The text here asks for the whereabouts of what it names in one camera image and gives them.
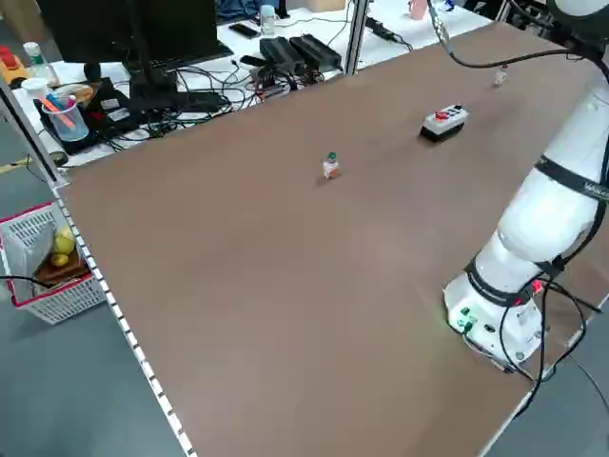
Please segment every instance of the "yellow fruit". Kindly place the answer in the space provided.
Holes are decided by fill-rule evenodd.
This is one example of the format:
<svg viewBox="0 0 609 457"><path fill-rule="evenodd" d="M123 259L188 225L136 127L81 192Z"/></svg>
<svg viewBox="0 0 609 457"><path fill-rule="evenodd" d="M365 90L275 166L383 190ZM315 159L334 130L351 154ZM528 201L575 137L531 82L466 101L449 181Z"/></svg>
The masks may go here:
<svg viewBox="0 0 609 457"><path fill-rule="evenodd" d="M57 230L53 241L53 253L70 255L75 247L74 235L68 227Z"/></svg>
<svg viewBox="0 0 609 457"><path fill-rule="evenodd" d="M57 268L60 268L63 265L67 264L68 261L69 261L69 258L67 257L66 254L53 254L50 257L50 264Z"/></svg>

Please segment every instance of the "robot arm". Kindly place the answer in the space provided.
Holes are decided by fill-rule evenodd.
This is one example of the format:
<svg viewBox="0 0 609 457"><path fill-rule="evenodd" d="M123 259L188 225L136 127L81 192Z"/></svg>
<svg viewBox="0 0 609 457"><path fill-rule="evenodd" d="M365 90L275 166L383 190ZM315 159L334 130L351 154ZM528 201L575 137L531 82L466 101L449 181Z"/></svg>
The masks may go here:
<svg viewBox="0 0 609 457"><path fill-rule="evenodd" d="M609 35L609 1L547 0L552 15L582 35L605 39Z"/></svg>
<svg viewBox="0 0 609 457"><path fill-rule="evenodd" d="M548 0L563 24L582 35L609 37L609 0ZM609 137L609 85L593 83L543 154L552 164L604 184ZM537 165L480 253L444 289L448 323L503 366L521 363L540 345L541 315L522 291L570 249L595 221L599 201L560 184Z"/></svg>

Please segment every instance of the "wooden board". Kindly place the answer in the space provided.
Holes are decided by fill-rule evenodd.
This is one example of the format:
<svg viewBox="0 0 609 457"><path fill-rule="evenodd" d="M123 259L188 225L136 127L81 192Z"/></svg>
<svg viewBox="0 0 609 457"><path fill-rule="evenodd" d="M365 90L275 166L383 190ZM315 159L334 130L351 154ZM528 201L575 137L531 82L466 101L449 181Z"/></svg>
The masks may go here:
<svg viewBox="0 0 609 457"><path fill-rule="evenodd" d="M504 24L472 62L553 45ZM78 169L63 189L199 455L473 456L529 386L466 348L442 286L487 241L592 72L415 51ZM463 104L450 141L426 114ZM343 176L320 179L338 153ZM568 277L606 291L606 237ZM550 339L577 323L554 305Z"/></svg>

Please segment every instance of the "red button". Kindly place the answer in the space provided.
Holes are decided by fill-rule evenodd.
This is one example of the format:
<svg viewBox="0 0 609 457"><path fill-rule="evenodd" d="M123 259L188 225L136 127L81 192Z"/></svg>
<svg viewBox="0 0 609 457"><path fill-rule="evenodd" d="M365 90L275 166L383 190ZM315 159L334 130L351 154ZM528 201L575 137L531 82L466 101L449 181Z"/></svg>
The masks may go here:
<svg viewBox="0 0 609 457"><path fill-rule="evenodd" d="M540 293L543 290L543 284L541 283L541 281L535 280L535 281L533 281L531 286L533 289L533 293L535 295L537 295L538 293Z"/></svg>

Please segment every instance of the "cup with pens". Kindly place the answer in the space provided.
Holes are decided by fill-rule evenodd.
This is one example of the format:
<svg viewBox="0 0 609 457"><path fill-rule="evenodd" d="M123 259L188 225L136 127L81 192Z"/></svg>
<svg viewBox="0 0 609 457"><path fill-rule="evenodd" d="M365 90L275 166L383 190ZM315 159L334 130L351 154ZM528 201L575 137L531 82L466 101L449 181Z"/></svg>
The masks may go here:
<svg viewBox="0 0 609 457"><path fill-rule="evenodd" d="M79 141L88 135L88 127L78 109L76 97L55 97L48 94L42 102L42 111L49 117L62 141Z"/></svg>

